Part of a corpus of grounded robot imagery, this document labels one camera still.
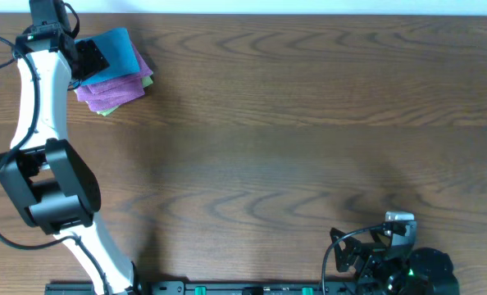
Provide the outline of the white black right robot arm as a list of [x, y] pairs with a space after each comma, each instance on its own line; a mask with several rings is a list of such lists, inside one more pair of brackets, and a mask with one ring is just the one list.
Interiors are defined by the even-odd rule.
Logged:
[[449, 255], [431, 247], [414, 248], [412, 229], [396, 233], [379, 225], [346, 234], [333, 228], [330, 237], [322, 268], [332, 252], [339, 273], [354, 268], [353, 294], [460, 294]]

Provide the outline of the blue microfiber cloth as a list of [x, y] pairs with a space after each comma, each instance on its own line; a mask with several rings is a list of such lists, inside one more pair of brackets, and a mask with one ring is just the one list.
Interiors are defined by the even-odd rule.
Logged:
[[97, 84], [123, 75], [137, 74], [140, 71], [126, 28], [115, 28], [97, 36], [77, 39], [76, 42], [88, 40], [94, 41], [109, 63], [109, 67], [88, 78], [82, 85]]

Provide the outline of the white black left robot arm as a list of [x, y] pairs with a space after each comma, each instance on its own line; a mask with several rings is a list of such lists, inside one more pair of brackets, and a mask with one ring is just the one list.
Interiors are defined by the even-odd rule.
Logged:
[[21, 219], [54, 239], [23, 245], [0, 233], [7, 246], [33, 251], [64, 244], [88, 274], [88, 283], [50, 283], [46, 294], [147, 294], [135, 264], [117, 247], [99, 214], [94, 173], [68, 141], [70, 87], [108, 68], [94, 41], [77, 41], [71, 5], [30, 2], [32, 25], [11, 43], [20, 80], [18, 125], [9, 151], [0, 153], [0, 184]]

